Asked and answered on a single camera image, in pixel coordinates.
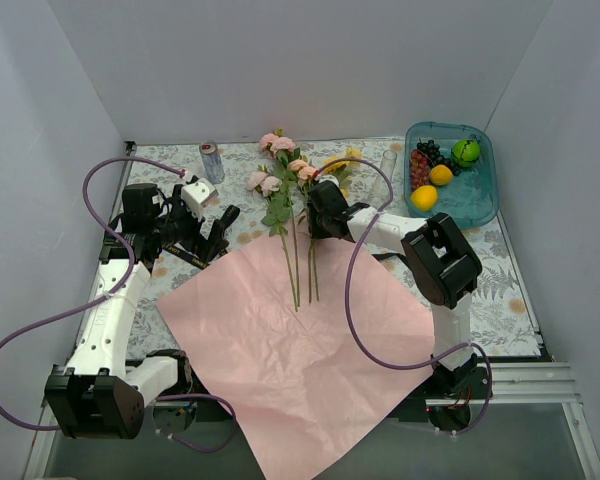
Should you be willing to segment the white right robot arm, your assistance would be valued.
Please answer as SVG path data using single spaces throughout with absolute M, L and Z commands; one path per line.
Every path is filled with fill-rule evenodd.
M 482 264 L 447 214 L 407 218 L 358 202 L 349 205 L 339 186 L 330 179 L 309 190 L 309 231 L 313 238 L 337 238 L 355 244 L 344 283 L 344 310 L 349 331 L 362 353 L 375 364 L 396 371 L 431 366 L 434 389 L 455 397 L 469 384 L 477 357 L 485 363 L 485 400 L 493 394 L 493 370 L 484 349 L 471 340 L 470 305 Z M 406 266 L 420 293 L 431 305 L 434 350 L 428 360 L 398 365 L 376 357 L 364 346 L 352 317 L 351 283 L 361 247 L 371 243 L 386 249 L 403 249 Z

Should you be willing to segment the pink and purple wrapping paper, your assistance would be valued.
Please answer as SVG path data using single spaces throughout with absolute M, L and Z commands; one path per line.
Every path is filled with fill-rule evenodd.
M 293 308 L 281 242 L 260 236 L 157 303 L 205 388 L 227 400 L 268 479 L 310 479 L 344 456 L 429 367 L 396 371 L 369 360 L 349 331 L 346 270 L 354 246 L 317 245 L 319 299 Z M 430 311 L 368 252 L 351 283 L 364 346 L 398 365 L 430 358 Z

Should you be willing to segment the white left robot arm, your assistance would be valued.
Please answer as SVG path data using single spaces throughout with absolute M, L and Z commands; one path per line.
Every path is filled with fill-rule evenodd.
M 110 222 L 97 270 L 97 295 L 78 345 L 60 373 L 51 374 L 45 399 L 62 433 L 77 438 L 133 439 L 145 408 L 157 398 L 185 398 L 194 390 L 186 354 L 166 349 L 143 360 L 127 358 L 131 327 L 154 265 L 164 251 L 203 270 L 225 253 L 234 205 L 201 232 L 205 205 L 216 197 L 204 179 L 177 184 L 171 196 L 152 183 L 126 186 L 122 210 Z

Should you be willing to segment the yellow flower stem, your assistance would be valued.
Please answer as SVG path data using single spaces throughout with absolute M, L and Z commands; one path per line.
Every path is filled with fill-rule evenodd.
M 323 162 L 323 173 L 334 176 L 339 182 L 339 188 L 345 198 L 348 197 L 350 177 L 360 166 L 362 153 L 359 149 L 348 147 L 344 155 L 334 155 Z

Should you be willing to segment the orange-pink flower stem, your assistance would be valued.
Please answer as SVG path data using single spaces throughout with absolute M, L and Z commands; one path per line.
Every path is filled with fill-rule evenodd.
M 293 173 L 296 180 L 297 189 L 303 199 L 304 206 L 297 224 L 305 222 L 307 227 L 310 226 L 309 220 L 309 190 L 315 185 L 317 177 L 317 168 L 310 164 L 305 155 L 301 155 L 298 159 L 293 160 L 288 169 Z M 309 239 L 307 248 L 307 277 L 308 277 L 308 303 L 319 299 L 318 281 L 315 279 L 315 258 L 314 258 L 314 241 Z

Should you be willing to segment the black ribbon gold lettering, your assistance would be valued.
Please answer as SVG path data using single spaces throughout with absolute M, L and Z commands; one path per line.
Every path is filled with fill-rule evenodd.
M 189 265 L 199 269 L 206 269 L 211 262 L 209 260 L 204 260 L 194 255 L 193 253 L 185 250 L 183 247 L 177 244 L 167 245 L 162 248 L 163 251 L 166 251 L 180 260 L 188 263 Z

